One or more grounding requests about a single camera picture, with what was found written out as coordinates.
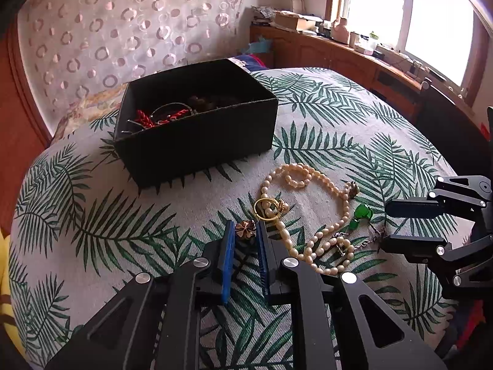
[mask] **bed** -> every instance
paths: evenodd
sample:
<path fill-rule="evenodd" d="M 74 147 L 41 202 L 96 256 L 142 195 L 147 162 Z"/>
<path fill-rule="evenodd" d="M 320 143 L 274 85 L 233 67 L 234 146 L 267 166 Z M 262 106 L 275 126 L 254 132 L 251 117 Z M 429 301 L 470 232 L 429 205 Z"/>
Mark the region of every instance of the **bed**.
<path fill-rule="evenodd" d="M 359 203 L 369 205 L 377 229 L 440 235 L 455 248 L 467 239 L 471 225 L 459 218 L 413 220 L 383 212 L 385 201 L 425 196 L 437 176 L 454 175 L 396 111 L 328 69 L 251 75 L 279 98 L 271 151 L 139 191 L 112 144 L 117 91 L 96 98 L 107 110 L 102 117 L 74 131 L 64 127 L 60 140 L 34 161 L 15 210 L 9 276 L 16 322 L 35 367 L 44 367 L 136 273 L 171 273 L 221 237 L 226 220 L 252 218 L 261 181 L 283 163 L 308 163 L 337 185 L 355 180 L 361 192 L 351 212 Z M 300 250 L 340 215 L 337 202 L 316 183 L 303 191 L 280 182 L 270 189 L 294 206 L 284 222 Z M 373 236 L 362 225 L 350 239 L 358 245 Z M 331 253 L 320 263 L 332 266 Z M 455 302 L 441 298 L 440 284 L 424 264 L 408 264 L 370 244 L 357 250 L 348 269 L 437 346 Z M 258 262 L 250 257 L 228 304 L 202 312 L 202 368 L 292 368 L 289 307 L 266 306 L 259 283 Z M 337 345 L 334 332 L 327 343 Z"/>

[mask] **wooden cabinet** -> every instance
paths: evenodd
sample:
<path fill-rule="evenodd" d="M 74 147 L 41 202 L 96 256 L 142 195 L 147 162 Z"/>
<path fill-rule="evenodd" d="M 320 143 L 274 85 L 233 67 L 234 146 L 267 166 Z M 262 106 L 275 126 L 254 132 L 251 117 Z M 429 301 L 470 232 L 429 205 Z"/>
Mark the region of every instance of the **wooden cabinet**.
<path fill-rule="evenodd" d="M 397 68 L 355 52 L 347 45 L 274 27 L 250 28 L 250 40 L 259 36 L 273 41 L 274 68 L 330 68 L 374 91 L 411 122 L 417 114 L 416 96 L 421 85 Z"/>
<path fill-rule="evenodd" d="M 301 36 L 298 67 L 329 68 L 330 51 L 323 40 Z"/>
<path fill-rule="evenodd" d="M 330 69 L 370 90 L 376 65 L 351 51 L 337 49 L 330 60 Z"/>

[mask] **green jade pendant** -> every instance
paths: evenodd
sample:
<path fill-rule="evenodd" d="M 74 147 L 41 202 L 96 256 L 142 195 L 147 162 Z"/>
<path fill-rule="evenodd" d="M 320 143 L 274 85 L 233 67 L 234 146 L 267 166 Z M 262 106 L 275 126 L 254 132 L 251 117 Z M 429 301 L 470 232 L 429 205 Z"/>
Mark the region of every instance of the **green jade pendant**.
<path fill-rule="evenodd" d="M 373 211 L 366 204 L 360 204 L 354 210 L 354 218 L 349 222 L 349 229 L 354 231 L 359 226 L 359 220 L 367 218 L 371 220 L 373 217 Z"/>

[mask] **window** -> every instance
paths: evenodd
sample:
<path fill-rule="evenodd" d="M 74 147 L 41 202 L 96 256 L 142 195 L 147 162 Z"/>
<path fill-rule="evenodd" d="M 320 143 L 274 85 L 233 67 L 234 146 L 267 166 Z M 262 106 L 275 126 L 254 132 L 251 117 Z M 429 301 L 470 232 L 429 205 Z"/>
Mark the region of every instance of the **window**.
<path fill-rule="evenodd" d="M 375 32 L 392 46 L 461 86 L 473 34 L 468 0 L 349 0 L 348 27 Z"/>
<path fill-rule="evenodd" d="M 404 0 L 349 0 L 348 28 L 365 35 L 375 32 L 381 43 L 395 47 L 403 6 Z"/>

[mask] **black box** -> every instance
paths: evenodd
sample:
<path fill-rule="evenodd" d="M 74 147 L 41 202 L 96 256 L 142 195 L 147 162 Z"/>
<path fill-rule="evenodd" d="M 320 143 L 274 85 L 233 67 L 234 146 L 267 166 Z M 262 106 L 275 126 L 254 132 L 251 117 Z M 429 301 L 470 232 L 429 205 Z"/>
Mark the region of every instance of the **black box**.
<path fill-rule="evenodd" d="M 239 104 L 135 130 L 127 120 L 191 96 L 235 97 Z M 128 84 L 114 133 L 115 150 L 139 188 L 236 160 L 272 147 L 278 100 L 230 60 L 170 69 Z"/>

